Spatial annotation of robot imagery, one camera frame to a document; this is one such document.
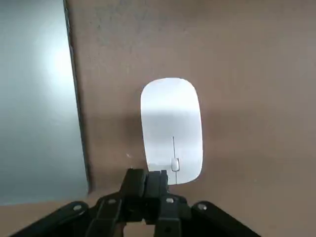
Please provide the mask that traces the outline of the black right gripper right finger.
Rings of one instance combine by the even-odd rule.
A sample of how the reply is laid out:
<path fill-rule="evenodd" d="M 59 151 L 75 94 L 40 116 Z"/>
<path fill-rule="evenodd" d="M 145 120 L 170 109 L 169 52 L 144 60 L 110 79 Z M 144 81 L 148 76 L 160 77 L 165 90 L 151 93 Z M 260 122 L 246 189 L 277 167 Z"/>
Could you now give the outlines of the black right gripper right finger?
<path fill-rule="evenodd" d="M 165 170 L 149 172 L 145 198 L 148 201 L 146 221 L 155 225 L 156 237 L 258 237 L 233 216 L 208 201 L 192 206 L 168 190 Z"/>

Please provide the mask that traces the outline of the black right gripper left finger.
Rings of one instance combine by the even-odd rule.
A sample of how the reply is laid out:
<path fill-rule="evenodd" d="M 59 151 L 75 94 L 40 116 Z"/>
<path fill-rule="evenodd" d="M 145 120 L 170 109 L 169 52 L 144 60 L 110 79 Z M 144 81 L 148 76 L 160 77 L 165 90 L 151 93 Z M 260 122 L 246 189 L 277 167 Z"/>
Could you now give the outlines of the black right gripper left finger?
<path fill-rule="evenodd" d="M 70 202 L 17 231 L 13 237 L 112 237 L 125 212 L 126 198 L 142 198 L 146 171 L 127 170 L 120 190 L 99 198 L 93 207 L 83 201 Z"/>

